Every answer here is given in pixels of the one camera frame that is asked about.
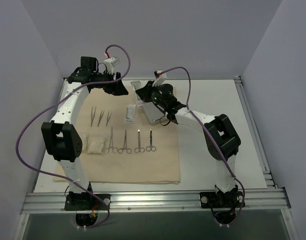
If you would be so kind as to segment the metal instrument tray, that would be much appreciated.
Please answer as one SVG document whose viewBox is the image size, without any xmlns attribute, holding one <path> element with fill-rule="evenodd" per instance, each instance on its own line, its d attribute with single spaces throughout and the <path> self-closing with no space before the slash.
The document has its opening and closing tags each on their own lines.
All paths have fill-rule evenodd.
<svg viewBox="0 0 306 240">
<path fill-rule="evenodd" d="M 143 110 L 147 122 L 152 126 L 168 122 L 165 115 L 152 102 L 145 103 L 141 106 L 141 109 Z"/>
</svg>

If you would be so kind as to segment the thin metal tweezers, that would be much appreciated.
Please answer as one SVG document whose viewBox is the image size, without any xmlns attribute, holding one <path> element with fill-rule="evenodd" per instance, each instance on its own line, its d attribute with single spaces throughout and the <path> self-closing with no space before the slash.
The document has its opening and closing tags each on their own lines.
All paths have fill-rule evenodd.
<svg viewBox="0 0 306 240">
<path fill-rule="evenodd" d="M 93 126 L 93 122 L 94 122 L 95 115 L 96 115 L 96 110 L 97 110 L 96 106 L 91 107 L 91 118 L 90 118 L 91 119 L 91 122 L 90 122 L 91 127 Z"/>
<path fill-rule="evenodd" d="M 102 118 L 104 116 L 104 113 L 105 113 L 105 110 L 101 110 L 99 118 L 98 118 L 98 122 L 97 122 L 97 127 L 99 127 L 99 125 L 100 125 L 100 123 L 102 121 Z"/>
</svg>

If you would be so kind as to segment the white gauze pack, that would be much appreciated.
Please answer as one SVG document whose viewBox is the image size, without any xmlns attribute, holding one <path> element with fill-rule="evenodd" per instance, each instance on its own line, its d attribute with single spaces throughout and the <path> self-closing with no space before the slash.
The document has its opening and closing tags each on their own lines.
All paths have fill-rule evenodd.
<svg viewBox="0 0 306 240">
<path fill-rule="evenodd" d="M 84 153 L 87 151 L 89 134 L 87 132 L 82 132 L 79 134 L 79 136 L 82 141 L 82 152 Z"/>
<path fill-rule="evenodd" d="M 87 153 L 102 154 L 105 145 L 105 138 L 101 136 L 91 136 L 88 139 Z"/>
</svg>

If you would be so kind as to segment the beige cloth wrap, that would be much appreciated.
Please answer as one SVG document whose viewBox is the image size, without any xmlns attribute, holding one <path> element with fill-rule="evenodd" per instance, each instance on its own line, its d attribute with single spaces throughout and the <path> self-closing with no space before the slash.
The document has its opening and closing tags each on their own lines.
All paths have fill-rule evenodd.
<svg viewBox="0 0 306 240">
<path fill-rule="evenodd" d="M 128 87 L 127 90 L 128 95 L 113 96 L 102 89 L 93 89 L 81 106 L 75 129 L 79 135 L 85 132 L 89 137 L 105 138 L 105 146 L 108 147 L 113 127 L 113 144 L 119 149 L 123 147 L 127 130 L 127 147 L 132 150 L 138 146 L 138 129 L 144 148 L 149 145 L 152 129 L 156 151 L 131 154 L 82 152 L 80 161 L 85 175 L 91 182 L 98 183 L 178 184 L 181 177 L 177 126 L 173 123 L 167 126 L 150 125 L 140 107 L 135 110 L 134 123 L 125 123 L 127 105 L 135 104 L 133 89 Z M 96 113 L 91 127 L 92 107 L 96 107 Z M 97 127 L 101 110 L 105 112 Z M 112 115 L 106 127 L 108 111 L 112 111 Z"/>
</svg>

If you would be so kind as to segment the surgical forceps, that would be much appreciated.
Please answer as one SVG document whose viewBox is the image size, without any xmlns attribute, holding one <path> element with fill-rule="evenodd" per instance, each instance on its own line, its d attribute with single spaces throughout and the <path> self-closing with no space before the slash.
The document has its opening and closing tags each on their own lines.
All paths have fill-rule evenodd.
<svg viewBox="0 0 306 240">
<path fill-rule="evenodd" d="M 124 139 L 123 139 L 123 146 L 118 149 L 118 153 L 122 154 L 126 152 L 127 154 L 131 154 L 132 150 L 127 145 L 127 130 L 124 131 Z"/>
</svg>

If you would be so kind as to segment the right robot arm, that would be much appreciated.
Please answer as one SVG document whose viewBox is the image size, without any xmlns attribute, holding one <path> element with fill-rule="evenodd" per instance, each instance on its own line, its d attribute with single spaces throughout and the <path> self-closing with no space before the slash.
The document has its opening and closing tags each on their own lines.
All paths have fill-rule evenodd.
<svg viewBox="0 0 306 240">
<path fill-rule="evenodd" d="M 238 189 L 235 163 L 241 139 L 229 117 L 190 110 L 174 96 L 174 88 L 168 83 L 148 81 L 135 93 L 143 102 L 153 103 L 170 122 L 203 132 L 209 154 L 216 160 L 216 203 L 223 207 L 231 203 L 232 191 Z"/>
</svg>

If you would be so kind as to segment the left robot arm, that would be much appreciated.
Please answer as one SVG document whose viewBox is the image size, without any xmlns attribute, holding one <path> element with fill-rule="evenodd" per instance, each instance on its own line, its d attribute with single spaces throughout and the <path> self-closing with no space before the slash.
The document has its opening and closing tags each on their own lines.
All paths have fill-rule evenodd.
<svg viewBox="0 0 306 240">
<path fill-rule="evenodd" d="M 78 67 L 67 79 L 67 92 L 64 102 L 50 122 L 44 122 L 41 132 L 46 151 L 58 161 L 65 176 L 70 178 L 70 201 L 83 210 L 93 206 L 92 188 L 79 159 L 83 151 L 83 141 L 79 136 L 75 123 L 83 102 L 93 88 L 103 89 L 113 96 L 128 95 L 127 89 L 118 79 L 121 73 L 114 73 L 119 58 L 112 56 L 104 60 L 105 70 L 99 72 L 99 61 L 95 57 L 83 56 Z"/>
</svg>

